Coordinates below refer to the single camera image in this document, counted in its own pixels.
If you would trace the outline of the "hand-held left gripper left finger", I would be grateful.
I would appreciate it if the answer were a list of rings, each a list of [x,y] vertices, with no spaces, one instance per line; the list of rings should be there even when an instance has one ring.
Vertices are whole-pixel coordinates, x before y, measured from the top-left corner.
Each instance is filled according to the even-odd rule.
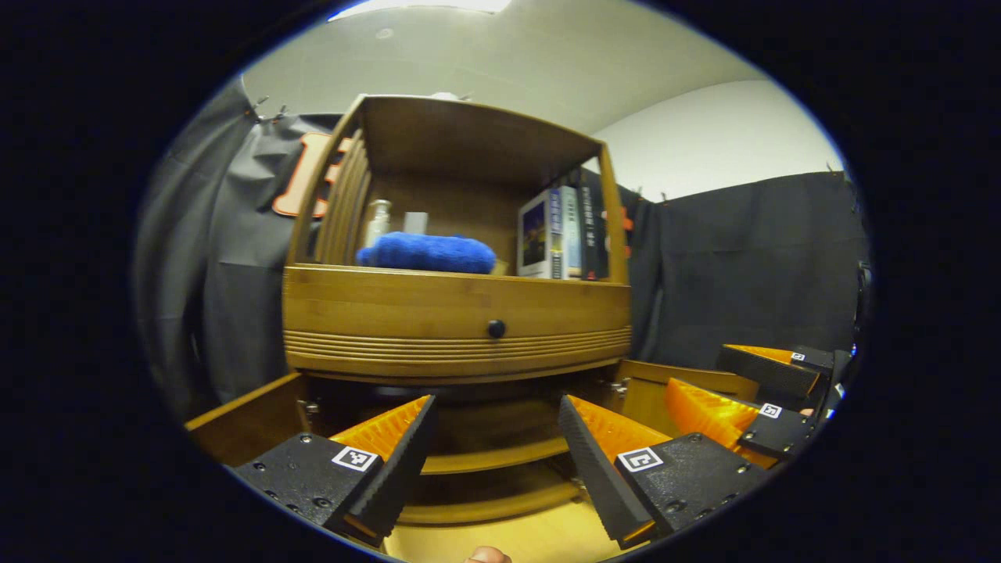
[[[332,437],[301,432],[233,471],[290,512],[379,547],[421,477],[437,420],[436,396],[424,395]]]

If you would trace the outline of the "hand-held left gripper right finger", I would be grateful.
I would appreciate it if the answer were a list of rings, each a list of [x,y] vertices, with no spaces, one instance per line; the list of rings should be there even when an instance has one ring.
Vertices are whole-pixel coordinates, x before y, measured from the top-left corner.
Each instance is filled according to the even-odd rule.
[[[671,438],[569,393],[558,424],[608,538],[622,549],[680,533],[768,476],[703,432]]]

